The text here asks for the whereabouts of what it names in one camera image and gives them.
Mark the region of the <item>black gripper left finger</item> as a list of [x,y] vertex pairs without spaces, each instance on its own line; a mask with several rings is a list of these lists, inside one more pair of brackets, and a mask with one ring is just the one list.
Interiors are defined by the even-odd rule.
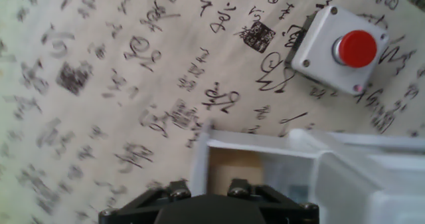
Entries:
[[172,181],[166,187],[149,189],[120,209],[108,208],[98,214],[99,224],[153,224],[169,204],[191,198],[185,180]]

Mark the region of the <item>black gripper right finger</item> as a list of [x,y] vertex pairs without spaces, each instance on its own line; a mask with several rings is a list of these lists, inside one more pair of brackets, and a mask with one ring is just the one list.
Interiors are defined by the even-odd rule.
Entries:
[[265,223],[319,224],[318,205],[296,203],[269,185],[252,185],[247,179],[233,179],[227,196],[254,204]]

